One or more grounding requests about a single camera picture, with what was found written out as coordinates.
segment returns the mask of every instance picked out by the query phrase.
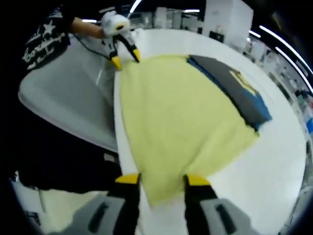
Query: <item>ceiling light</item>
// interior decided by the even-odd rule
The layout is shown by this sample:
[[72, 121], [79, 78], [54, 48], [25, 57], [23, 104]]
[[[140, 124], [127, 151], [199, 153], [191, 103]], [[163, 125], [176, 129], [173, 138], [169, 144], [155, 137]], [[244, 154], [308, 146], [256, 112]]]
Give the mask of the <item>ceiling light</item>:
[[197, 10], [197, 9], [184, 10], [184, 13], [191, 13], [191, 12], [200, 12], [200, 10]]
[[134, 2], [134, 4], [131, 7], [131, 10], [129, 11], [130, 13], [133, 13], [135, 11], [135, 9], [137, 8], [137, 6], [139, 5], [139, 3], [141, 3], [142, 0], [136, 0]]
[[289, 63], [292, 64], [292, 66], [295, 68], [295, 70], [297, 70], [297, 72], [300, 74], [300, 76], [302, 77], [302, 79], [304, 80], [304, 82], [307, 84], [307, 86], [309, 87], [310, 91], [313, 93], [313, 89], [309, 83], [309, 81], [307, 80], [307, 78], [305, 77], [305, 75], [303, 74], [303, 72], [301, 71], [301, 69], [281, 50], [279, 49], [278, 47], [275, 47], [275, 49], [281, 53], [286, 60], [289, 61]]
[[260, 35], [260, 34], [257, 34], [257, 33], [253, 32], [253, 31], [251, 31], [251, 30], [249, 30], [249, 33], [250, 33], [250, 34], [252, 34], [253, 36], [258, 37], [258, 38], [260, 38], [260, 37], [261, 37], [261, 35]]
[[301, 57], [301, 55], [292, 47], [290, 46], [284, 39], [279, 37], [277, 34], [274, 32], [270, 31], [269, 29], [265, 28], [264, 26], [260, 25], [260, 29], [264, 30], [266, 33], [269, 33], [272, 35], [274, 38], [279, 40], [282, 44], [284, 44], [286, 47], [288, 47], [289, 50], [291, 50], [298, 58], [299, 60], [310, 70], [311, 74], [313, 74], [312, 69], [309, 67], [309, 65], [304, 61], [304, 59]]
[[88, 23], [97, 23], [97, 20], [88, 20], [88, 19], [83, 19], [83, 22], [88, 22]]

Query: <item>black t-shirt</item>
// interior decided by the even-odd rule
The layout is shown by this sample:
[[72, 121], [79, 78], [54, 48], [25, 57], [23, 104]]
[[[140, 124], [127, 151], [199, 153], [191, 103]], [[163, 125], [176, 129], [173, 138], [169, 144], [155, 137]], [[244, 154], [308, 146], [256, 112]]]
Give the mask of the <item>black t-shirt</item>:
[[72, 11], [60, 5], [53, 9], [26, 40], [23, 48], [24, 69], [35, 69], [66, 50], [68, 31], [74, 20]]

